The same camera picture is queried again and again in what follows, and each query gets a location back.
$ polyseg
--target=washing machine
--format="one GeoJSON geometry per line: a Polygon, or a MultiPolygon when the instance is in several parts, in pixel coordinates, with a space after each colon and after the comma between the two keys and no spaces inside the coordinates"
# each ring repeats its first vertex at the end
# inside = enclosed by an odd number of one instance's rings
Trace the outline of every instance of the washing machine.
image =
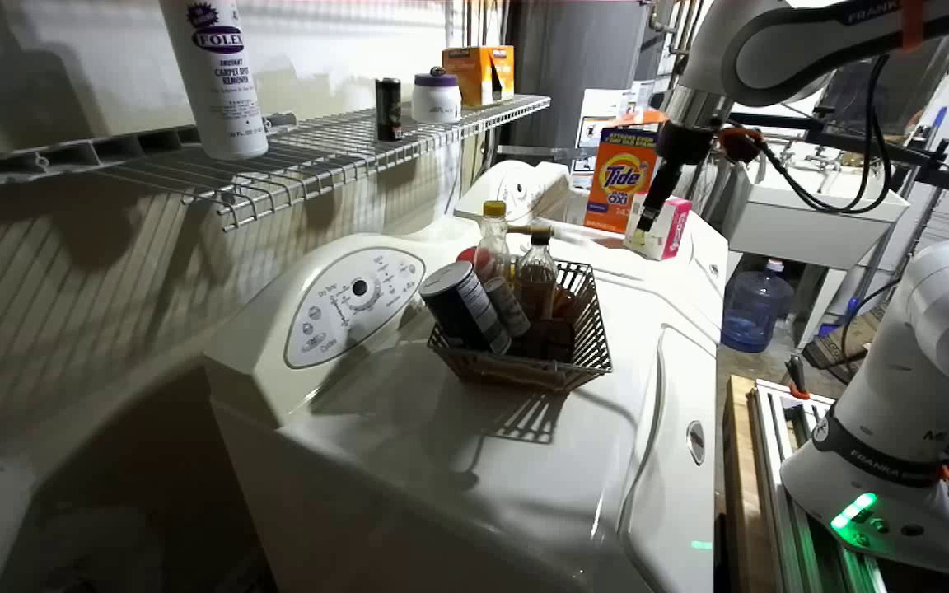
{"type": "Polygon", "coordinates": [[[210,402],[285,593],[711,590],[723,239],[593,242],[611,369],[571,396],[461,382],[419,283],[478,239],[351,235],[210,341],[210,402]]]}
{"type": "Polygon", "coordinates": [[[508,199],[508,225],[581,225],[587,207],[587,193],[571,189],[571,172],[556,161],[496,161],[461,193],[450,215],[478,221],[484,199],[508,199]]]}

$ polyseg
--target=orange box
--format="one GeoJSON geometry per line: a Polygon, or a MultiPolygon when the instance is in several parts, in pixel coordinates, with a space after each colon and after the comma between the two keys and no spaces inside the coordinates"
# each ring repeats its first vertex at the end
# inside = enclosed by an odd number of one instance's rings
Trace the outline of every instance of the orange box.
{"type": "Polygon", "coordinates": [[[631,199],[648,190],[653,165],[660,161],[653,130],[603,127],[595,173],[582,209],[582,226],[624,235],[631,199]]]}
{"type": "Polygon", "coordinates": [[[458,80],[465,107],[512,94],[512,47],[450,47],[442,69],[458,80]]]}

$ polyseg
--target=white bottle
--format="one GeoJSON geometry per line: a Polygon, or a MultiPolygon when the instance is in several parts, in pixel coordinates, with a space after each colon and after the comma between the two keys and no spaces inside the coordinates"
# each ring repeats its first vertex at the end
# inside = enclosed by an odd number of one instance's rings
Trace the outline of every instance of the white bottle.
{"type": "Polygon", "coordinates": [[[415,75],[410,117],[419,126],[450,126],[461,120],[461,84],[450,71],[432,69],[415,75]]]}
{"type": "Polygon", "coordinates": [[[210,157],[262,153],[268,130],[243,57],[238,0],[161,0],[202,146],[210,157]]]}

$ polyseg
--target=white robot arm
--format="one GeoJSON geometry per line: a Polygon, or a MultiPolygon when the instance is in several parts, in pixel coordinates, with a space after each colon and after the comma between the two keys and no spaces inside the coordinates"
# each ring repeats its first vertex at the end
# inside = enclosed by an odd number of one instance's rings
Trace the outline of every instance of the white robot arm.
{"type": "MultiPolygon", "coordinates": [[[[949,36],[949,0],[850,0],[797,8],[784,0],[716,0],[682,64],[660,139],[663,165],[638,226],[699,165],[732,101],[763,104],[818,75],[949,36]]],[[[786,493],[840,541],[876,555],[949,571],[949,242],[925,249],[897,290],[873,348],[779,472],[786,493]]]]}
{"type": "Polygon", "coordinates": [[[779,483],[842,542],[949,571],[949,242],[922,249],[873,348],[779,483]]]}
{"type": "Polygon", "coordinates": [[[699,165],[732,101],[767,104],[818,75],[949,36],[949,0],[850,0],[801,8],[784,0],[716,0],[666,101],[663,169],[646,215],[666,199],[682,165],[699,165]]]}

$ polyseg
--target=green light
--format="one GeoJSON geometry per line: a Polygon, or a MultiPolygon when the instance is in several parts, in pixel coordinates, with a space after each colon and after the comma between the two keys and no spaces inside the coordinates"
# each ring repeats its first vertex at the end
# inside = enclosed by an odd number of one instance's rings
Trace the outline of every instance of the green light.
{"type": "Polygon", "coordinates": [[[876,493],[873,490],[863,490],[856,499],[850,499],[834,519],[831,519],[831,526],[834,530],[845,530],[850,526],[850,519],[856,519],[866,507],[873,507],[876,503],[876,493]]]}

